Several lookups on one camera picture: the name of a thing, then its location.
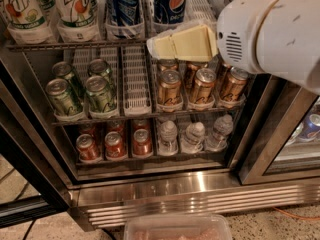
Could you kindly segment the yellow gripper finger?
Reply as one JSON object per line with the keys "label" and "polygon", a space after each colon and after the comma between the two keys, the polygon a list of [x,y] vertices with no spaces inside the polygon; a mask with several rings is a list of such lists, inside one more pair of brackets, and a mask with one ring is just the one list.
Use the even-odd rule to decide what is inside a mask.
{"label": "yellow gripper finger", "polygon": [[147,48],[158,60],[209,62],[218,54],[216,32],[204,24],[165,31],[148,39]]}

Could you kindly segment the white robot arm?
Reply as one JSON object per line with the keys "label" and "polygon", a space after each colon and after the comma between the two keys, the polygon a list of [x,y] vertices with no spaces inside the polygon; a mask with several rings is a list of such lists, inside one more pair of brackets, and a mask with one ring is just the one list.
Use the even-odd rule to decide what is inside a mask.
{"label": "white robot arm", "polygon": [[183,23],[147,41],[155,59],[208,62],[219,55],[320,94],[320,0],[233,0],[217,23]]}

